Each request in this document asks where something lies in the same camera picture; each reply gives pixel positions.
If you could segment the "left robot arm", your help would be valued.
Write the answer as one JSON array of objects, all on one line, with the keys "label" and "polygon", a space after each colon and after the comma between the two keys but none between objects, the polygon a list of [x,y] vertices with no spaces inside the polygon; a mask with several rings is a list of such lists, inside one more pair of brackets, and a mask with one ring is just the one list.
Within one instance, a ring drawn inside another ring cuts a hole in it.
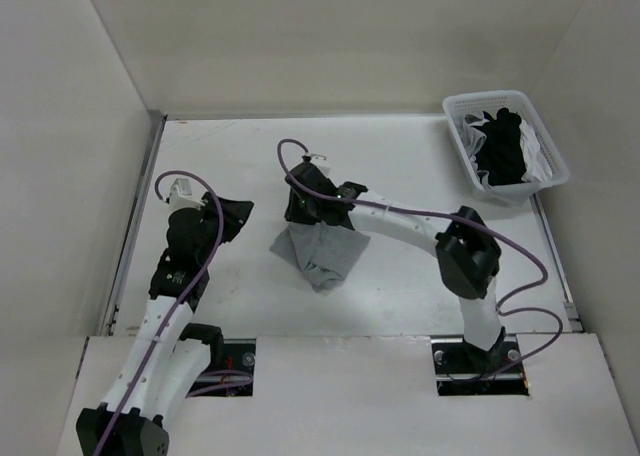
[{"label": "left robot arm", "polygon": [[202,374],[224,363],[220,328],[193,320],[210,281],[213,250],[232,241],[251,201],[168,199],[167,246],[150,280],[145,314],[126,362],[99,405],[85,408],[76,433],[85,455],[165,455],[168,426]]}]

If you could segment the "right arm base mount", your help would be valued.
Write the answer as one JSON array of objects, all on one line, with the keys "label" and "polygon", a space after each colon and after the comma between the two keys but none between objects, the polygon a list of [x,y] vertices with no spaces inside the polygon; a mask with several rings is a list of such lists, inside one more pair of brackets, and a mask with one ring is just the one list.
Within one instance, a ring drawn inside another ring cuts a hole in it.
[{"label": "right arm base mount", "polygon": [[463,340],[435,340],[432,344],[439,396],[528,396],[522,363],[496,373],[521,354],[515,337],[507,337],[489,352]]}]

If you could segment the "grey tank top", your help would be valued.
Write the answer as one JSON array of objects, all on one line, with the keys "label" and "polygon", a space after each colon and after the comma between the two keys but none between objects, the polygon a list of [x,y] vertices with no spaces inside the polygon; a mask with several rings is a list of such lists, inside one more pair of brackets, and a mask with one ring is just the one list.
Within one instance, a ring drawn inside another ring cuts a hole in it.
[{"label": "grey tank top", "polygon": [[370,243],[370,237],[324,222],[289,223],[269,250],[299,270],[315,292],[340,286]]}]

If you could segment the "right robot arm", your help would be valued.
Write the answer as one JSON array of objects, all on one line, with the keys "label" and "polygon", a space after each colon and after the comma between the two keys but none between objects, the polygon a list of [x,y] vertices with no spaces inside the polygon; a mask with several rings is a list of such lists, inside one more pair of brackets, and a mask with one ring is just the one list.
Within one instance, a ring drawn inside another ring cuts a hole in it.
[{"label": "right robot arm", "polygon": [[425,251],[437,261],[442,283],[459,298],[463,318],[461,352],[473,372],[497,367],[505,329],[496,309],[501,249],[479,214],[462,206],[437,230],[428,215],[397,207],[353,182],[335,185],[309,157],[285,176],[290,187],[285,219],[333,228],[340,236],[374,233]]}]

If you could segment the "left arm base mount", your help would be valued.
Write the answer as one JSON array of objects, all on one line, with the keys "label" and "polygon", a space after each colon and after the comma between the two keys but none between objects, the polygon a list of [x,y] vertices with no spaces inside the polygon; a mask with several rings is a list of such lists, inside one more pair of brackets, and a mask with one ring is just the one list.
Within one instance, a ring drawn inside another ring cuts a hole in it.
[{"label": "left arm base mount", "polygon": [[191,397],[249,397],[256,368],[255,339],[224,342],[220,356],[203,370],[189,390]]}]

